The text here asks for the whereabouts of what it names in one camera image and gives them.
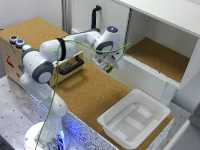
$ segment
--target white wall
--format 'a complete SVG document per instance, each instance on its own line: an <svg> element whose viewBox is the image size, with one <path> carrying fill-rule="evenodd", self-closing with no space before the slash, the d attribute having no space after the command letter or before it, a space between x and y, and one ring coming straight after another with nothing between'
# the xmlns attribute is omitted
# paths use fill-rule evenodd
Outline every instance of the white wall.
<svg viewBox="0 0 200 150"><path fill-rule="evenodd" d="M37 16L62 29L61 0L0 0L0 29Z"/></svg>
<svg viewBox="0 0 200 150"><path fill-rule="evenodd" d="M192 112L200 102L200 71L181 90L178 90L173 102Z"/></svg>

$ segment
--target empty translucent container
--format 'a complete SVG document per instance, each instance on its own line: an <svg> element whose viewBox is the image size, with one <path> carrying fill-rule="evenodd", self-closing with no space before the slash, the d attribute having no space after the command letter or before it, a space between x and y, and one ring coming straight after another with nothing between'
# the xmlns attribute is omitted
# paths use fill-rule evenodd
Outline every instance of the empty translucent container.
<svg viewBox="0 0 200 150"><path fill-rule="evenodd" d="M102 114L98 122L122 147L136 149L169 113L169 108L135 89Z"/></svg>

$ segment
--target brown countertop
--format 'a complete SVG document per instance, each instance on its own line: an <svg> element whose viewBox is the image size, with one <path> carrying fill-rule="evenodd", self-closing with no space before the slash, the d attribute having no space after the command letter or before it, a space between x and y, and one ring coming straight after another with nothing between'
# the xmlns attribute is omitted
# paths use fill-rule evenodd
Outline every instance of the brown countertop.
<svg viewBox="0 0 200 150"><path fill-rule="evenodd" d="M39 49L42 42L63 37L67 33L36 17L0 31L0 36L7 41L9 41L11 35L18 35L27 44ZM82 70L59 83L57 89L57 93L63 98L72 113L119 149L123 148L104 133L102 126L97 122L97 118L129 92L131 92L131 89L87 62L85 62ZM137 150L146 149L172 119L173 115L169 115Z"/></svg>

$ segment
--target cork board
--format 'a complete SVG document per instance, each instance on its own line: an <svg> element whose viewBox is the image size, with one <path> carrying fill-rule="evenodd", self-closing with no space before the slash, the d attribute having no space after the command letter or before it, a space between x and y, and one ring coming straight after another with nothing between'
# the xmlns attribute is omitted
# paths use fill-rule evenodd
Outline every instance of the cork board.
<svg viewBox="0 0 200 150"><path fill-rule="evenodd" d="M183 56L149 38L144 38L127 51L127 54L181 82L189 58Z"/></svg>
<svg viewBox="0 0 200 150"><path fill-rule="evenodd" d="M36 49L39 49L44 41L67 35L64 31L39 17L0 32L0 36L7 41L14 34L19 35L27 44ZM103 127L97 122L97 118L129 92L131 92L131 89L87 62L83 65L83 69L59 83L57 89L57 93L72 113L119 149L123 148L104 133ZM173 116L169 115L137 150L146 149L172 119Z"/></svg>

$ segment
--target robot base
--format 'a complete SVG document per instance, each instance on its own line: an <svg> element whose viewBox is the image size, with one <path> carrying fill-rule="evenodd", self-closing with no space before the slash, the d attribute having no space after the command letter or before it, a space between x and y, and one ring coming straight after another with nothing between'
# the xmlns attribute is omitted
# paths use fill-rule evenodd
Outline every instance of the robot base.
<svg viewBox="0 0 200 150"><path fill-rule="evenodd" d="M35 149L36 142L35 142L34 138L37 136L37 133L40 131L43 124L44 124L44 122L35 124L26 132L25 137L24 137L24 150L49 150L49 147L46 147L46 148L39 147L39 144L37 146L37 149ZM64 143L65 143L65 150L66 150L70 143L70 139L69 139L69 137L66 136L66 134L65 134L65 142Z"/></svg>

